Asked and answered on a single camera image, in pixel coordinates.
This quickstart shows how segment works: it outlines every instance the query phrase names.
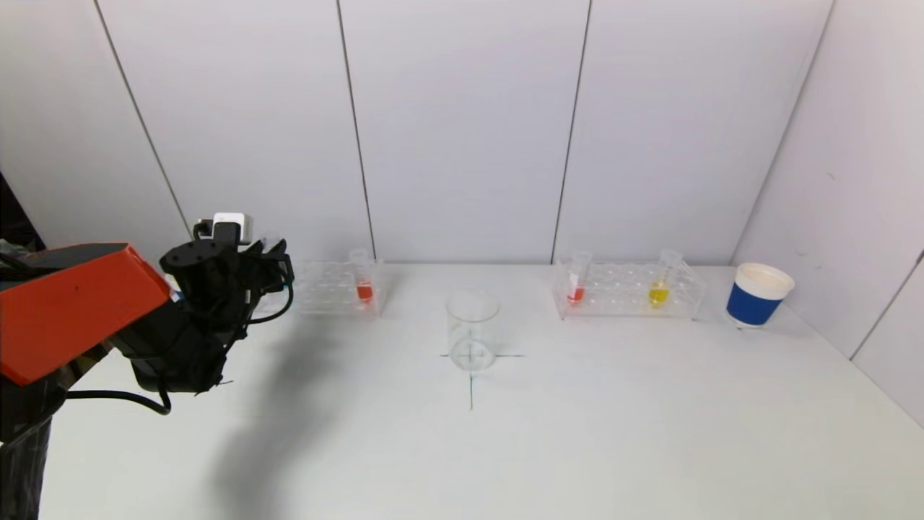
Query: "test tube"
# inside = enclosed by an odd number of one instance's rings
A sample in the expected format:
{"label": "test tube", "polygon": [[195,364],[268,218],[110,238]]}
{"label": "test tube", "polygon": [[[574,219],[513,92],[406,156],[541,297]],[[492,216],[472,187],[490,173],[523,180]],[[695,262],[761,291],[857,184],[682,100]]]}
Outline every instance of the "test tube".
{"label": "test tube", "polygon": [[354,249],[349,252],[349,261],[353,265],[353,275],[356,278],[356,292],[363,303],[370,303],[374,292],[372,291],[372,273],[369,252],[365,249]]}
{"label": "test tube", "polygon": [[651,283],[648,299],[651,306],[660,309],[671,296],[671,286],[677,276],[677,268],[684,256],[670,249],[661,250],[661,259],[658,261],[658,272]]}
{"label": "test tube", "polygon": [[568,302],[578,305],[584,299],[584,284],[590,269],[593,254],[588,251],[574,251],[568,264]]}

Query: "black cable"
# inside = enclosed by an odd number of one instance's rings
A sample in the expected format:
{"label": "black cable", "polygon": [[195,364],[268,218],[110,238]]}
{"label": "black cable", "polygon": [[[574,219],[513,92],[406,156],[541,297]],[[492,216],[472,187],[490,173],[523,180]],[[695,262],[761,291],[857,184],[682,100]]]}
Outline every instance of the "black cable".
{"label": "black cable", "polygon": [[173,409],[173,405],[170,403],[170,396],[167,395],[166,385],[161,382],[158,385],[158,390],[161,394],[161,401],[163,404],[154,402],[146,397],[141,397],[140,395],[121,391],[121,390],[78,390],[71,391],[67,393],[68,399],[121,399],[123,401],[131,401],[152,409],[154,412],[157,412],[160,415],[169,415],[170,411]]}
{"label": "black cable", "polygon": [[292,289],[292,280],[286,281],[286,288],[288,289],[288,299],[286,300],[286,305],[277,313],[269,315],[267,317],[260,317],[257,319],[251,319],[245,323],[245,325],[257,325],[258,323],[266,323],[267,321],[273,321],[279,316],[282,316],[289,310],[289,307],[292,306],[292,301],[295,300],[295,291]]}

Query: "white cup rim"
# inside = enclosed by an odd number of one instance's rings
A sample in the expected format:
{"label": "white cup rim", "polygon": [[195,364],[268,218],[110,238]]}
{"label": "white cup rim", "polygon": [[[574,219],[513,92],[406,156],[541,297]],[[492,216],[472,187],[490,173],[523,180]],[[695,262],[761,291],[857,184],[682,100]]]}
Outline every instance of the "white cup rim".
{"label": "white cup rim", "polygon": [[780,290],[780,291],[791,291],[792,289],[796,287],[796,281],[793,279],[793,277],[787,275],[786,273],[784,273],[780,269],[777,269],[774,266],[768,266],[766,264],[760,264],[757,262],[746,262],[738,266],[738,273],[742,277],[744,277],[745,279],[749,280],[750,282],[756,285],[765,286],[765,284],[760,283],[759,280],[754,279],[754,277],[749,275],[750,273],[753,273],[755,271],[761,272],[765,275],[769,275],[775,279],[778,279],[782,281],[782,283],[784,284],[783,287],[780,287],[780,286],[767,287],[767,289],[775,289],[775,290]]}

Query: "white table surface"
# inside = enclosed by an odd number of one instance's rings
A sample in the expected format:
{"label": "white table surface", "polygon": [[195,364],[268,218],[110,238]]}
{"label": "white table surface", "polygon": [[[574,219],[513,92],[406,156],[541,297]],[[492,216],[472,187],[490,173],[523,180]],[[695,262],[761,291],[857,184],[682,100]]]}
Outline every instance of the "white table surface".
{"label": "white table surface", "polygon": [[[787,307],[733,328],[730,267],[697,269],[695,322],[562,321],[550,266],[387,269],[382,318],[251,327],[234,382],[168,417],[69,402],[41,518],[924,518],[924,430]],[[461,287],[525,356],[475,376],[472,410],[440,356]],[[138,390],[118,353],[77,388]]]}

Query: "glass beaker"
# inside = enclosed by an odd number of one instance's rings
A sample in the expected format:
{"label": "glass beaker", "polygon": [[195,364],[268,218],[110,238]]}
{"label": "glass beaker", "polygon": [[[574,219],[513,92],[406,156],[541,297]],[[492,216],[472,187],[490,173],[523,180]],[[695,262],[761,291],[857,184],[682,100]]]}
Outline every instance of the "glass beaker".
{"label": "glass beaker", "polygon": [[449,358],[459,368],[484,370],[494,362],[497,337],[494,318],[501,310],[487,291],[464,289],[446,299]]}

